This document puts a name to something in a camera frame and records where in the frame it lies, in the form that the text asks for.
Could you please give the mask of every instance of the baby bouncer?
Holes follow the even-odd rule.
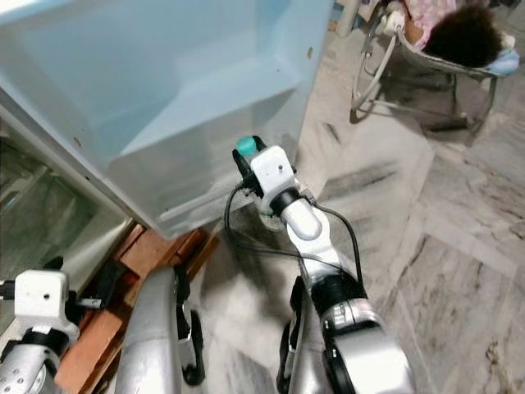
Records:
[[[366,39],[364,40],[363,49],[361,50],[359,58],[358,71],[354,78],[354,85],[352,88],[352,103],[350,109],[350,122],[356,123],[363,119],[363,117],[358,117],[358,111],[363,110],[363,105],[365,103],[371,103],[372,105],[380,105],[387,108],[393,108],[394,110],[419,112],[422,114],[442,117],[444,121],[440,121],[434,125],[429,125],[427,129],[430,131],[453,131],[467,129],[470,131],[469,143],[472,143],[478,131],[482,128],[489,111],[491,110],[492,104],[494,102],[496,82],[499,75],[484,68],[468,68],[418,51],[405,38],[403,24],[394,24],[390,27],[391,39],[386,49],[385,56],[382,58],[381,63],[376,68],[376,70],[370,71],[369,62],[372,57],[373,40],[378,36],[380,29],[382,29],[382,27],[380,28],[382,25],[381,19],[383,19],[383,16],[388,17],[386,10],[382,6],[378,7],[379,9],[377,12],[374,12],[376,17],[372,20],[370,29],[367,33]],[[445,75],[445,80],[447,81],[446,83],[436,82],[432,87],[441,91],[451,91],[454,100],[454,107],[456,108],[455,111],[450,113],[429,111],[425,109],[408,107],[400,103],[375,99],[373,97],[375,92],[377,92],[377,87],[380,83],[380,80],[386,78],[386,76],[383,74],[395,48],[400,48],[403,57],[414,66],[422,68],[425,71],[429,71],[429,73],[441,73]],[[361,76],[363,71],[369,74],[372,77],[372,80],[366,89],[361,92],[359,91],[358,86],[362,79]],[[455,97],[457,90],[457,76],[459,75],[465,75],[479,81],[484,79],[490,80],[488,97],[475,117],[470,117],[466,115],[465,112],[462,112],[461,109],[457,108]],[[410,84],[420,88],[427,87],[428,85],[428,83],[425,84],[423,81],[415,79],[412,79]]]

